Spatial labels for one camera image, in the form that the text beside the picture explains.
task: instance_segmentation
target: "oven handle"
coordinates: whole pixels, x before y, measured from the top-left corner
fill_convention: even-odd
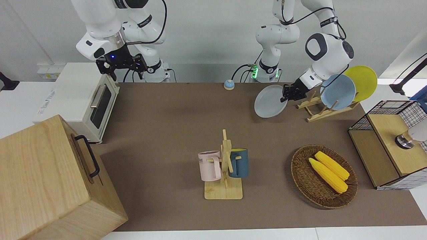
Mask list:
[[[91,103],[91,108],[98,108],[101,103],[101,99],[104,96],[105,89],[107,88],[106,84],[103,84],[98,87],[97,93],[95,94],[94,100]]]

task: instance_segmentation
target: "oven window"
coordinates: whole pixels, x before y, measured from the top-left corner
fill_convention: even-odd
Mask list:
[[[99,129],[101,122],[104,119],[105,111],[107,110],[108,103],[111,99],[111,91],[108,87],[105,88],[104,95],[101,97],[101,102],[98,108],[92,111],[91,122]]]

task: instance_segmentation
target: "mug rack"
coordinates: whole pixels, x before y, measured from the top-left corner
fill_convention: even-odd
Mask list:
[[[310,99],[307,101],[302,102],[301,104],[297,105],[298,109],[304,108],[308,114],[310,114],[310,117],[307,118],[307,122],[314,122],[323,118],[327,118],[333,115],[337,115],[343,112],[347,112],[350,110],[353,110],[357,105],[359,105],[360,102],[352,102],[348,107],[340,109],[340,110],[333,110],[333,108],[338,104],[338,100],[335,101],[335,103],[332,105],[331,108],[328,108],[326,105],[323,107],[323,109],[317,113],[317,114],[313,114],[311,112],[311,110],[308,108],[309,106],[313,106],[316,104],[323,104],[322,100],[320,98],[320,96],[315,96],[316,95],[316,91],[313,92],[313,94],[311,95]]]
[[[220,180],[205,181],[205,199],[242,199],[243,188],[241,178],[228,176],[228,171],[234,171],[231,164],[231,140],[227,139],[225,129],[222,130],[221,163],[222,176]]]

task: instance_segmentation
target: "sticker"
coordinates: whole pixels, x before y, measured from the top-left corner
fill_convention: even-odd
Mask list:
[[[50,94],[47,96],[47,98],[44,100],[43,105],[40,107],[39,111],[37,112],[38,116],[41,116],[46,111],[47,106],[50,104],[50,101],[52,101],[53,96],[56,93],[56,89],[53,89]]]

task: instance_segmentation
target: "pink mug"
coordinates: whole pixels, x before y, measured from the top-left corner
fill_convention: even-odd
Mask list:
[[[198,156],[202,181],[215,181],[221,179],[219,151],[201,152]]]

